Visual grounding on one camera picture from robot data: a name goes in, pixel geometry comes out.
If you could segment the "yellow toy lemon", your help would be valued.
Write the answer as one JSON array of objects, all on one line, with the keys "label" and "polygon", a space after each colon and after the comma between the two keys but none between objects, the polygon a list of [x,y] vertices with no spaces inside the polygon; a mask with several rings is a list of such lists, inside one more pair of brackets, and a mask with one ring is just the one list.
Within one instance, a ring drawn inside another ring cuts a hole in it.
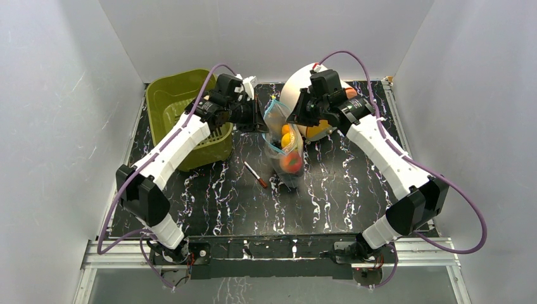
[{"label": "yellow toy lemon", "polygon": [[292,132],[286,134],[285,136],[282,136],[281,137],[282,149],[289,149],[290,146],[294,143],[295,139],[296,139],[296,136]]}]

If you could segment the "clear zip top bag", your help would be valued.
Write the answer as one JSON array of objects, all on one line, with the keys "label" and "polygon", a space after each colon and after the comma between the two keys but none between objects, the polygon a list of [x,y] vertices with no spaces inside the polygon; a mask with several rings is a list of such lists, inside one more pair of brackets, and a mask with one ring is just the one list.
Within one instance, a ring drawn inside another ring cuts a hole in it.
[{"label": "clear zip top bag", "polygon": [[291,110],[272,99],[263,115],[268,132],[263,135],[264,152],[280,181],[297,188],[304,174],[303,138],[298,126],[287,122]]}]

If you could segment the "olive green plastic basket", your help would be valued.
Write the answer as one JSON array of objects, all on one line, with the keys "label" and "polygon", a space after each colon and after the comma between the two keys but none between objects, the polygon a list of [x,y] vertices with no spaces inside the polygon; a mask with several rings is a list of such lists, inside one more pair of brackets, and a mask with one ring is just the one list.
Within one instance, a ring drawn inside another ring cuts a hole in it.
[{"label": "olive green plastic basket", "polygon": [[[150,83],[146,89],[149,124],[153,144],[159,144],[179,121],[186,106],[198,95],[208,70],[195,69],[176,75],[162,77]],[[233,124],[227,123],[198,144],[178,169],[192,169],[225,161],[232,153]]]}]

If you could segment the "small orange toy fruit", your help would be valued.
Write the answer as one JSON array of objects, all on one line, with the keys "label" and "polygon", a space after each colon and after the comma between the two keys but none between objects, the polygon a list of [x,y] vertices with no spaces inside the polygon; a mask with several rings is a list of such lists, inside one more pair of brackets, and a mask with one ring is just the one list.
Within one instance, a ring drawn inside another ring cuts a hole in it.
[{"label": "small orange toy fruit", "polygon": [[281,136],[285,136],[286,134],[290,133],[291,126],[289,124],[284,124],[281,128]]}]

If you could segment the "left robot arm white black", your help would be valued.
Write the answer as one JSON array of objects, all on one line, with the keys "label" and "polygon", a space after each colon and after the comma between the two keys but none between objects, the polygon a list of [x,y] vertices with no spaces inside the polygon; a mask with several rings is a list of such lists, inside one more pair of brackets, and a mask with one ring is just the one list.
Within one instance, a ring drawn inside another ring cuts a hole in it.
[{"label": "left robot arm white black", "polygon": [[269,131],[255,96],[257,83],[255,76],[219,75],[212,89],[200,89],[172,130],[146,156],[116,172],[118,204],[140,221],[146,235],[155,238],[156,252],[169,262],[184,263],[190,252],[163,190],[188,154],[224,124],[232,123],[244,133]]}]

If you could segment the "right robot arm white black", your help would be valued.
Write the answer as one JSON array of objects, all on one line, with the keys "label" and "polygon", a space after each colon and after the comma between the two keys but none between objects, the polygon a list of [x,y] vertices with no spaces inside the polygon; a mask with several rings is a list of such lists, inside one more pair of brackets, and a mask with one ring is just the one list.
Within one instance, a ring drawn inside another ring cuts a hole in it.
[{"label": "right robot arm white black", "polygon": [[448,190],[440,178],[406,161],[401,148],[389,143],[391,136],[371,103],[350,91],[335,70],[306,66],[290,76],[281,92],[281,101],[293,106],[287,122],[314,127],[326,121],[341,131],[379,169],[397,199],[353,242],[335,242],[331,251],[321,254],[340,264],[373,262],[383,247],[438,215]]}]

